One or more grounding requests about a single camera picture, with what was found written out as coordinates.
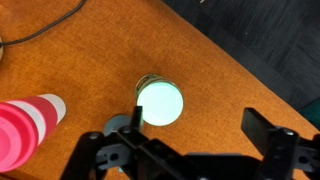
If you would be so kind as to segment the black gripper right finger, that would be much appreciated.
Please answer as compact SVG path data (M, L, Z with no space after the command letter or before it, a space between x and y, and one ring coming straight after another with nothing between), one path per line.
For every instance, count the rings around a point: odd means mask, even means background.
M245 108L241 130L259 153L264 155L268 149L271 136L277 130L277 127L271 124L254 108Z

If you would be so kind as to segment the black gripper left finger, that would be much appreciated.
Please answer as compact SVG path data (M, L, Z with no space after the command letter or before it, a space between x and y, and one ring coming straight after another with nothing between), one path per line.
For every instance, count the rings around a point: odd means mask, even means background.
M133 114L130 121L130 128L140 131L143 127L143 118L142 118L143 107L135 106Z

